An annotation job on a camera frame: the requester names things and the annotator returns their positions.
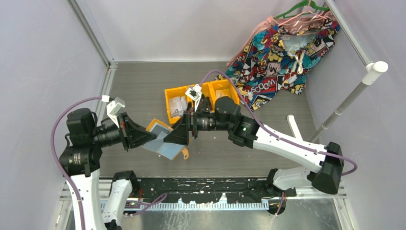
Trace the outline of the colourful comic print shorts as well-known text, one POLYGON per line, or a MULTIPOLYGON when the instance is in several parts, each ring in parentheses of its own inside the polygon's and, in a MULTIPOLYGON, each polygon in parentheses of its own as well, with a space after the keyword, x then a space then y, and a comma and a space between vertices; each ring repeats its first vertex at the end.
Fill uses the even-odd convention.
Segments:
POLYGON ((300 95, 307 72, 332 49, 339 30, 338 21, 331 16, 322 26, 302 34, 281 34, 271 16, 255 27, 242 49, 227 63, 225 74, 252 111, 280 90, 300 95))

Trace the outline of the pink hanger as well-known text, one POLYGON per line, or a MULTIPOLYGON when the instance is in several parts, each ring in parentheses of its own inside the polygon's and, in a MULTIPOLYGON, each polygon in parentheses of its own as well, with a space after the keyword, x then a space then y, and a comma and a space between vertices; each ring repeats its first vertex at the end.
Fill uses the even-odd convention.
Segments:
POLYGON ((322 26, 326 19, 331 18, 331 12, 326 11, 324 13, 309 15, 295 16, 289 19, 275 19, 278 25, 278 31, 282 35, 300 35, 308 30, 312 30, 319 26, 322 26))

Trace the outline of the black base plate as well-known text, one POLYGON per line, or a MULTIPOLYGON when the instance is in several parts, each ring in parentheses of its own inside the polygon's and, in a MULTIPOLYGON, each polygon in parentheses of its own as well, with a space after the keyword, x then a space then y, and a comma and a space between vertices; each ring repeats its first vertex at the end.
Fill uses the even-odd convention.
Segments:
POLYGON ((124 206, 126 215, 147 211, 266 210, 281 214, 295 188, 282 192, 270 178, 139 178, 124 206))

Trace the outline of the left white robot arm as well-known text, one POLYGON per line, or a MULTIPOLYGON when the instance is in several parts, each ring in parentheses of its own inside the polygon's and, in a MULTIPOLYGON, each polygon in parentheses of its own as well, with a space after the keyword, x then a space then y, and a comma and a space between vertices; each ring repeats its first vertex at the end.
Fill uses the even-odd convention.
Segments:
POLYGON ((102 148, 122 144, 124 150, 140 147, 157 138, 135 123, 127 113, 118 117, 118 125, 97 126, 97 116, 88 108, 67 115, 67 147, 59 162, 68 175, 73 198, 75 228, 78 230, 120 230, 128 198, 137 196, 140 184, 132 170, 114 174, 105 208, 101 208, 99 193, 100 158, 102 148))

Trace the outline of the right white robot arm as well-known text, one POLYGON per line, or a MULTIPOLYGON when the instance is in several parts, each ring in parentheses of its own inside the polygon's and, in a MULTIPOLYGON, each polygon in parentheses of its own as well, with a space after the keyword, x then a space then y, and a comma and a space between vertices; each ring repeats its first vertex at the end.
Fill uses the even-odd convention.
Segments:
POLYGON ((164 142, 187 146, 189 135, 200 131, 226 131, 228 139, 240 147, 264 150, 290 159, 300 167, 272 169, 266 191, 277 197, 298 186, 312 186, 320 192, 336 195, 343 174, 344 159, 339 144, 326 146, 280 133, 260 121, 242 115, 241 107, 225 96, 217 99, 214 111, 195 111, 191 104, 164 137, 164 142))

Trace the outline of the white clothes rail pole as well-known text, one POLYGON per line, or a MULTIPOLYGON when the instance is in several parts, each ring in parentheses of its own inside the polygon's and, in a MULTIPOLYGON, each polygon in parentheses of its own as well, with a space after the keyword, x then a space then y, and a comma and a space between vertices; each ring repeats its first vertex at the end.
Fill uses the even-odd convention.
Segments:
MULTIPOLYGON (((337 118, 354 102, 354 100, 370 85, 372 85, 383 73, 387 72, 388 64, 384 61, 370 63, 365 67, 367 73, 358 86, 347 96, 347 98, 335 109, 335 111, 323 122, 320 128, 311 136, 309 142, 315 142, 323 132, 337 120, 337 118)), ((314 185, 319 191, 327 194, 337 194, 341 177, 355 172, 358 168, 356 162, 341 155, 341 148, 338 144, 331 142, 326 147, 331 152, 327 153, 326 159, 329 162, 317 172, 313 173, 305 167, 298 167, 289 170, 278 170, 274 175, 274 185, 282 190, 299 186, 314 185)))

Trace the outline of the cards in left bin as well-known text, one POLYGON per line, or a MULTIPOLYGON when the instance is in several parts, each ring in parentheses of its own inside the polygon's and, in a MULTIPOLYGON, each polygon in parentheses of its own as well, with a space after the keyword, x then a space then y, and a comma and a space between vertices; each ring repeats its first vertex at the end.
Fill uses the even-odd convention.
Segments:
POLYGON ((169 113, 171 117, 180 117, 187 109, 185 96, 177 96, 169 99, 169 113))

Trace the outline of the banknotes in right bin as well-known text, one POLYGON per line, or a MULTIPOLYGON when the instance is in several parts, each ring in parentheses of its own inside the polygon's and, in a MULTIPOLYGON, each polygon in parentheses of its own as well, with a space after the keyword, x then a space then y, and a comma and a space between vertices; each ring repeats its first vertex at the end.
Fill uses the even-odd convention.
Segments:
POLYGON ((215 94, 216 94, 217 99, 222 98, 222 97, 231 97, 231 94, 228 89, 216 90, 215 94))

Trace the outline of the green hanger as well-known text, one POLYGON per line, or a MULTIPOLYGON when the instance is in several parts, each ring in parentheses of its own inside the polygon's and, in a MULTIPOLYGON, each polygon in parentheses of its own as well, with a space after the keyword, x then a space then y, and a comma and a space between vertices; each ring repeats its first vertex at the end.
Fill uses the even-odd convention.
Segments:
POLYGON ((299 15, 299 13, 311 14, 318 12, 327 12, 330 11, 330 8, 327 6, 317 5, 314 0, 303 0, 294 6, 292 6, 288 11, 274 16, 274 19, 288 19, 299 15))

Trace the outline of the yellow card holder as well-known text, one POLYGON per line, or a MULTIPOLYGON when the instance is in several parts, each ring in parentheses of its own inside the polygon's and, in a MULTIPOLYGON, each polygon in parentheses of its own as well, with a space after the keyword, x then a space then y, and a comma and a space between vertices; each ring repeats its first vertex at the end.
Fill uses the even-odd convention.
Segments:
POLYGON ((142 148, 155 152, 169 160, 173 160, 178 154, 183 155, 183 159, 187 160, 189 158, 189 152, 186 146, 164 142, 164 137, 172 130, 173 128, 171 128, 171 126, 154 118, 147 126, 146 131, 156 134, 157 138, 144 144, 142 148))

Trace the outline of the left yellow bin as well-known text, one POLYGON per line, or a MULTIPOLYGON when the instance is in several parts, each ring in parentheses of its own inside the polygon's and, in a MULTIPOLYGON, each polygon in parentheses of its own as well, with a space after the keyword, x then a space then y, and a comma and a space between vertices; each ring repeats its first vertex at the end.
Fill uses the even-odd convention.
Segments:
POLYGON ((187 109, 192 100, 186 96, 189 86, 169 88, 164 90, 168 120, 171 125, 175 124, 187 109))

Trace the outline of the right yellow bin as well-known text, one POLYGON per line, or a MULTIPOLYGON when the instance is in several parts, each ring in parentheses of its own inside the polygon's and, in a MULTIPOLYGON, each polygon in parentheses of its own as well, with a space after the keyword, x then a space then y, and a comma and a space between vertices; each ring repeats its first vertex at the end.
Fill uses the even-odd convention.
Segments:
POLYGON ((240 98, 233 85, 228 80, 215 80, 209 82, 211 99, 213 103, 221 97, 228 96, 234 103, 239 104, 240 98))

